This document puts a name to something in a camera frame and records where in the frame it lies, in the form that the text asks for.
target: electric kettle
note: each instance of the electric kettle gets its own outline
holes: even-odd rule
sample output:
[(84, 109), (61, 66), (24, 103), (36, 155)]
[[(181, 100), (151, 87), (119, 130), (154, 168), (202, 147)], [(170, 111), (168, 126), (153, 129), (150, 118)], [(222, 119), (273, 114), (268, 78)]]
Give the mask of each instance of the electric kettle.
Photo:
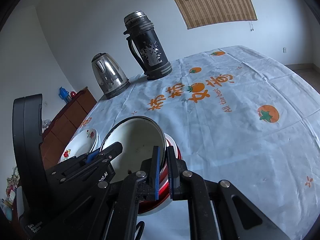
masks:
[(98, 53), (91, 63), (96, 80), (107, 99), (120, 95), (130, 86), (129, 79), (109, 54)]

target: brown striped blind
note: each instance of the brown striped blind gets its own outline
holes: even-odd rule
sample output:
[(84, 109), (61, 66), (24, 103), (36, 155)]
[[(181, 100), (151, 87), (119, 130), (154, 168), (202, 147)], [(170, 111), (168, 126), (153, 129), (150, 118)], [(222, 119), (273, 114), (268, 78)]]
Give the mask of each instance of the brown striped blind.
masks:
[(188, 29), (215, 23), (257, 20), (251, 0), (175, 0), (175, 2)]

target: tablecloth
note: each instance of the tablecloth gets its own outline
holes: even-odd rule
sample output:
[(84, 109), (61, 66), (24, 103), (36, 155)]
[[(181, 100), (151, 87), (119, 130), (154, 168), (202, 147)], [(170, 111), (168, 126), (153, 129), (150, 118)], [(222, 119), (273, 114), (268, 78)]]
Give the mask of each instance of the tablecloth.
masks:
[[(141, 74), (119, 96), (99, 100), (75, 135), (104, 138), (119, 121), (150, 117), (180, 148), (189, 170), (229, 180), (290, 239), (320, 213), (320, 95), (276, 60), (244, 46), (172, 62), (172, 73)], [(186, 201), (138, 218), (142, 239), (189, 239)]]

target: wooden cabinet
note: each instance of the wooden cabinet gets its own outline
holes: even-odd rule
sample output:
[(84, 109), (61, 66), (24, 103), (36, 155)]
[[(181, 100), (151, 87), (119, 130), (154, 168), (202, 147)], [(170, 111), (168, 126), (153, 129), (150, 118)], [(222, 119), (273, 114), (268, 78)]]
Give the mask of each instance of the wooden cabinet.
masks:
[(44, 130), (40, 149), (45, 169), (58, 163), (63, 150), (96, 103), (88, 88), (84, 88), (61, 109), (50, 126)]

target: screw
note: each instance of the screw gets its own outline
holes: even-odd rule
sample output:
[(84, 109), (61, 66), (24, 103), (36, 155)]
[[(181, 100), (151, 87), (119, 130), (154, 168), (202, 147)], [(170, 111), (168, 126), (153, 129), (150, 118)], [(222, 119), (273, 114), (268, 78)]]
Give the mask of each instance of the screw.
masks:
[(230, 182), (227, 180), (220, 181), (220, 185), (223, 187), (230, 187)]
[(106, 188), (106, 187), (108, 187), (108, 182), (106, 182), (106, 181), (100, 181), (99, 183), (98, 183), (98, 187), (99, 188)]
[(143, 178), (143, 177), (146, 176), (146, 173), (145, 173), (144, 171), (137, 171), (136, 175), (137, 175), (137, 177), (139, 177), (139, 178)]
[(182, 175), (185, 176), (185, 177), (191, 177), (192, 176), (192, 172), (191, 171), (184, 171), (182, 173)]

